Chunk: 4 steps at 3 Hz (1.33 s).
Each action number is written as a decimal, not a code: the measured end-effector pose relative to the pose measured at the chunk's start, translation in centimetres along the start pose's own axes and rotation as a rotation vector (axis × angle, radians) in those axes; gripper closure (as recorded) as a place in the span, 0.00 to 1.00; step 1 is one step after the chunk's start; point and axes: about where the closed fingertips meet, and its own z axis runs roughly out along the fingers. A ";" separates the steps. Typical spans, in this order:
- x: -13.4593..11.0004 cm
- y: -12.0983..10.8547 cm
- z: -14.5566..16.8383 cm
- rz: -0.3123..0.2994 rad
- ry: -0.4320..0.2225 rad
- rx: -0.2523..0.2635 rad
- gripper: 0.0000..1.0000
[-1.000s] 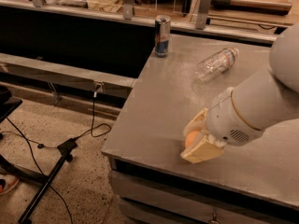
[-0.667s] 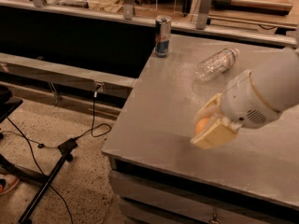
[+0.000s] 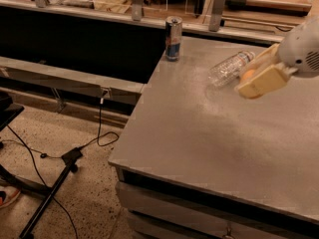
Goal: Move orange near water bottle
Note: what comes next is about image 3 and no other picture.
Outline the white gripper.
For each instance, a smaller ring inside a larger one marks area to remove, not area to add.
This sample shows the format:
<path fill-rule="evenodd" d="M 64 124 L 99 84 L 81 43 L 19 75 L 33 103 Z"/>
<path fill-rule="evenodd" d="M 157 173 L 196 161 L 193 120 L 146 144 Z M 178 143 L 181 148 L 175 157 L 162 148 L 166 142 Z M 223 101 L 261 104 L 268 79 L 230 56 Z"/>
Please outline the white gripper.
<path fill-rule="evenodd" d="M 293 28 L 280 45 L 273 44 L 241 71 L 239 77 L 254 70 L 253 76 L 240 81 L 235 90 L 246 99 L 257 99 L 284 88 L 291 76 L 297 72 L 304 77 L 319 75 L 319 18 L 313 17 Z"/>

